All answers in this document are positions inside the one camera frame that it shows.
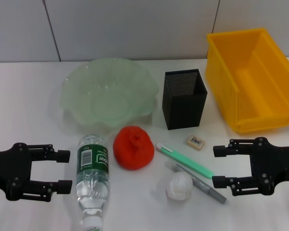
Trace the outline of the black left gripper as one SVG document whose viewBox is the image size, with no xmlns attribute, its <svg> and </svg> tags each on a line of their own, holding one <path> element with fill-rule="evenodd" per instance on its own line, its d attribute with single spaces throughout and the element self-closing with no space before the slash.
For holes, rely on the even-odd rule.
<svg viewBox="0 0 289 231">
<path fill-rule="evenodd" d="M 68 163 L 69 150 L 55 151 L 52 144 L 26 145 L 15 143 L 12 148 L 0 152 L 0 190 L 7 200 L 34 200 L 50 202 L 53 193 L 70 194 L 71 180 L 43 182 L 29 180 L 32 161 L 56 161 Z"/>
</svg>

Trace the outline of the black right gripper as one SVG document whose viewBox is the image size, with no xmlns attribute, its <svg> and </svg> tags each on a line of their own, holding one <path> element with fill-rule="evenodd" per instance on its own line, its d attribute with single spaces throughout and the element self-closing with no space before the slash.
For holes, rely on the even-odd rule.
<svg viewBox="0 0 289 231">
<path fill-rule="evenodd" d="M 212 177 L 215 188 L 229 187 L 232 195 L 272 195 L 279 183 L 289 181 L 289 146 L 274 146 L 265 137 L 230 139 L 228 146 L 214 146 L 213 153 L 215 157 L 250 155 L 251 177 Z"/>
</svg>

